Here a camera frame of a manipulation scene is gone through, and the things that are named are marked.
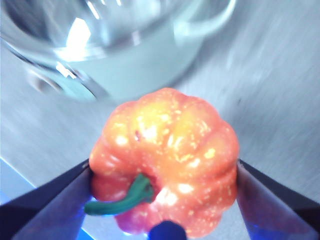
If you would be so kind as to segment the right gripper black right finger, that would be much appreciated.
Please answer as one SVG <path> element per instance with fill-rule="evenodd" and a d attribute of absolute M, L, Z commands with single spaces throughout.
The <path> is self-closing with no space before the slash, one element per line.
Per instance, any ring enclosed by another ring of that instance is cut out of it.
<path fill-rule="evenodd" d="M 237 162 L 237 204 L 252 240 L 318 240 L 320 204 Z"/>

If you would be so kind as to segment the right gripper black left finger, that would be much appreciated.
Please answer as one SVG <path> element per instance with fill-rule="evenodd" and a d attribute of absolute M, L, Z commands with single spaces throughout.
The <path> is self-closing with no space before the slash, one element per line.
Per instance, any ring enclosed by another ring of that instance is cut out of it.
<path fill-rule="evenodd" d="M 2 240 L 75 240 L 91 199 L 85 160 L 46 184 L 0 207 Z"/>

